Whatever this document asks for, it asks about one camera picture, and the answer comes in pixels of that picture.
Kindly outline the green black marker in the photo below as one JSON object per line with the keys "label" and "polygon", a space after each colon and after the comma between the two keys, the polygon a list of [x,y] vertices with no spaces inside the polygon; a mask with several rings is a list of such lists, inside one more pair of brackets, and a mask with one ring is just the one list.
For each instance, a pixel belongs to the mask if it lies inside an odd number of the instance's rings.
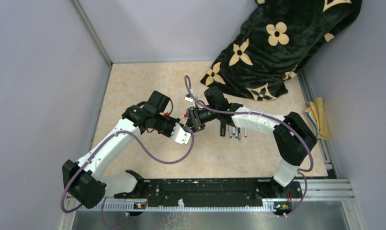
{"label": "green black marker", "polygon": [[221,123],[220,124],[220,136],[221,137],[225,137],[226,136],[226,129],[227,129],[226,124]]}

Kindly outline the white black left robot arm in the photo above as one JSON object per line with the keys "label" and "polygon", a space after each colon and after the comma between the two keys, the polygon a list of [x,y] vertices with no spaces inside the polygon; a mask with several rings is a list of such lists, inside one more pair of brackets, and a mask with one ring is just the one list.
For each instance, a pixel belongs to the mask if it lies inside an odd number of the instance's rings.
{"label": "white black left robot arm", "polygon": [[140,136],[149,129],[179,144],[189,142],[191,133],[184,129],[181,120],[164,113],[168,103],[169,97],[154,91],[147,101],[128,107],[112,131],[96,147],[77,161],[67,160],[63,164],[62,211],[70,212],[64,205],[67,195],[79,201],[81,206],[93,208],[108,196],[128,194],[138,198],[143,194],[144,179],[136,172],[127,170],[115,176],[105,176],[104,172],[134,140],[148,156],[153,157],[140,140]]}

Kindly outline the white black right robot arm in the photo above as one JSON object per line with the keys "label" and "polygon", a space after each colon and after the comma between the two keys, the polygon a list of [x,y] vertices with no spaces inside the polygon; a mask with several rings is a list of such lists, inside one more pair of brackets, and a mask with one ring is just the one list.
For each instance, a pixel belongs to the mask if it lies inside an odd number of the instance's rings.
{"label": "white black right robot arm", "polygon": [[300,165],[317,143],[312,130],[300,114],[269,115],[251,110],[239,103],[230,103],[217,87],[208,88],[204,95],[208,102],[188,109],[186,126],[193,132],[201,131],[207,122],[219,120],[223,126],[249,129],[273,137],[276,141],[281,161],[272,177],[271,192],[276,197],[284,197],[290,192],[290,183],[301,171]]}

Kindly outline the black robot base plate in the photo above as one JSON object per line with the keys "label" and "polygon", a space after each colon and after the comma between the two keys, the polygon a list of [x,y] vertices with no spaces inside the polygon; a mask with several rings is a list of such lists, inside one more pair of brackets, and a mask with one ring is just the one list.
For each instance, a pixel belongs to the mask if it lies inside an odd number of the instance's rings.
{"label": "black robot base plate", "polygon": [[282,187],[271,178],[150,179],[137,182],[132,192],[117,199],[142,199],[148,207],[260,207],[265,199],[293,201],[303,195],[300,182]]}

